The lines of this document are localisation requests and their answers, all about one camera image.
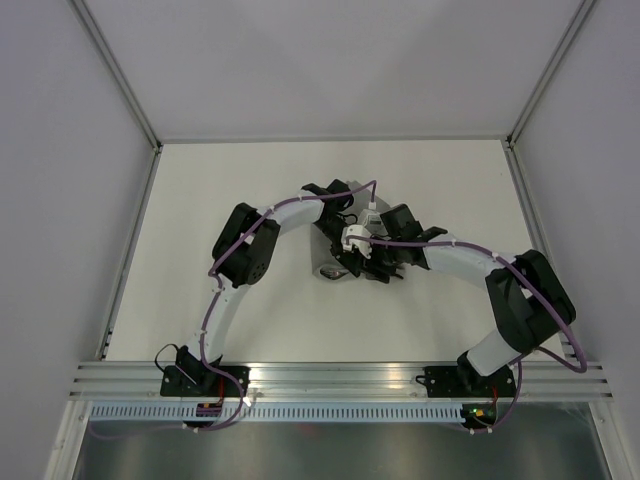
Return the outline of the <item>pink handled fork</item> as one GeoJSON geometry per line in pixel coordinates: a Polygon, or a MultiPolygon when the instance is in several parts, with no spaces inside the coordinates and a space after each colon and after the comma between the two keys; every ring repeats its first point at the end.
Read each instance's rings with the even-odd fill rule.
{"type": "Polygon", "coordinates": [[[338,268],[337,266],[327,265],[319,269],[319,273],[324,278],[330,281],[337,281],[345,277],[349,271],[344,268],[338,268]]]}

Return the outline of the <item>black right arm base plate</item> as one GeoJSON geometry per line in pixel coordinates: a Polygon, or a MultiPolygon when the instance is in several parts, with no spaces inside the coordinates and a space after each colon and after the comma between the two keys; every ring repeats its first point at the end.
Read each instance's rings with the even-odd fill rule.
{"type": "Polygon", "coordinates": [[[516,380],[508,367],[484,377],[464,373],[457,366],[430,365],[416,381],[426,387],[429,398],[512,398],[516,393],[516,380]]]}

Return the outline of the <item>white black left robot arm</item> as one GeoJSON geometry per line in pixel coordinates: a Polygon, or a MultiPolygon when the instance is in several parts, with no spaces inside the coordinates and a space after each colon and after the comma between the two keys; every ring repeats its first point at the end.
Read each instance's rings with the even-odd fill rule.
{"type": "Polygon", "coordinates": [[[262,209],[236,205],[212,249],[213,298],[192,340],[173,345],[174,363],[164,367],[162,385],[177,386],[191,395],[212,393],[223,378],[234,382],[220,367],[232,321],[249,289],[265,276],[277,241],[295,229],[312,226],[328,241],[331,265],[354,274],[364,256],[346,246],[345,220],[361,192],[375,205],[377,183],[363,185],[333,180],[323,188],[307,184],[289,199],[262,209]]]}

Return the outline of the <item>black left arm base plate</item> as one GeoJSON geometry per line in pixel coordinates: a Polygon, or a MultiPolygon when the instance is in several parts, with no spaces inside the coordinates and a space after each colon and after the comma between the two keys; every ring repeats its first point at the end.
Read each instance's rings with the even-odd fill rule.
{"type": "Polygon", "coordinates": [[[225,375],[204,369],[200,379],[185,375],[177,366],[169,365],[164,369],[160,387],[161,397],[184,398],[238,398],[240,390],[249,385],[250,368],[244,365],[228,365],[221,368],[225,375]]]}

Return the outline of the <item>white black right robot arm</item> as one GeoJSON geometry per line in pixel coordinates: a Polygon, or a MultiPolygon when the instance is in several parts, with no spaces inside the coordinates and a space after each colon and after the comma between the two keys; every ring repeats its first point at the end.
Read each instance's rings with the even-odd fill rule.
{"type": "Polygon", "coordinates": [[[389,277],[405,265],[447,274],[485,291],[495,327],[458,359],[459,388],[478,395],[493,374],[567,332],[576,309],[547,257],[534,249],[501,254],[433,226],[424,229],[407,205],[367,213],[344,230],[342,248],[389,277]]]}

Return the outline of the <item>grey cloth napkin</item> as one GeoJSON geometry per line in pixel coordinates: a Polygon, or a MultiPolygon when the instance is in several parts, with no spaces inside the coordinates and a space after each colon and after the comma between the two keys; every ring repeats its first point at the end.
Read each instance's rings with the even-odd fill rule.
{"type": "MultiPolygon", "coordinates": [[[[349,187],[349,194],[354,195],[354,203],[351,207],[347,208],[343,213],[343,218],[348,225],[353,225],[358,221],[358,215],[365,209],[370,201],[377,203],[377,208],[380,213],[384,213],[389,209],[389,205],[380,200],[376,194],[377,183],[373,181],[369,186],[365,187],[363,184],[357,181],[345,182],[349,187]]],[[[314,275],[318,278],[326,281],[330,281],[320,275],[319,269],[323,266],[333,265],[338,268],[344,268],[349,271],[349,252],[343,251],[341,255],[332,255],[330,253],[330,242],[324,237],[324,235],[313,224],[311,227],[311,262],[314,275]]],[[[350,271],[349,273],[337,280],[331,282],[344,282],[352,278],[365,278],[364,275],[355,277],[350,271]]]]}

